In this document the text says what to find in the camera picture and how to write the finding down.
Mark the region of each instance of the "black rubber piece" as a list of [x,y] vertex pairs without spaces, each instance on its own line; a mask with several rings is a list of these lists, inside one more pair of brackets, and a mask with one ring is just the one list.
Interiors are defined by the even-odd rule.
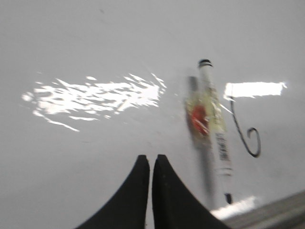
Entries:
[[152,181],[155,229],[230,229],[196,200],[165,155],[158,155]]
[[144,229],[148,185],[149,164],[140,155],[113,197],[76,229]]

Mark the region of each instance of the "black marker cap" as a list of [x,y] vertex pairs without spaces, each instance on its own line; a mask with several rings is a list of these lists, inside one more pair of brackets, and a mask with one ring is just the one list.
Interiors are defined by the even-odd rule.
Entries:
[[203,59],[198,62],[198,67],[203,67],[205,65],[209,65],[209,66],[213,67],[211,61],[208,59]]

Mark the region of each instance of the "white surface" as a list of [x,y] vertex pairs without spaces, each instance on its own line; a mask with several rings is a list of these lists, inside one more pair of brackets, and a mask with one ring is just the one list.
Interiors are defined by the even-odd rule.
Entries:
[[[151,170],[156,156],[166,154],[200,202],[209,209],[225,206],[218,180],[206,180],[214,179],[211,165],[194,150],[185,119],[187,76],[197,75],[201,58],[214,64],[220,97],[227,83],[287,87],[281,96],[236,98],[244,131],[260,131],[258,159],[247,154],[224,111],[234,200],[255,197],[260,206],[304,190],[304,11],[301,0],[2,0],[0,227],[76,227],[114,194],[139,154],[148,156]],[[57,78],[121,83],[129,73],[164,80],[158,107],[100,112],[90,122],[51,116],[79,132],[33,115],[37,104],[26,93],[56,87]],[[94,116],[79,111],[75,117]],[[251,143],[255,148],[254,138]],[[151,207],[149,198],[148,229]]]

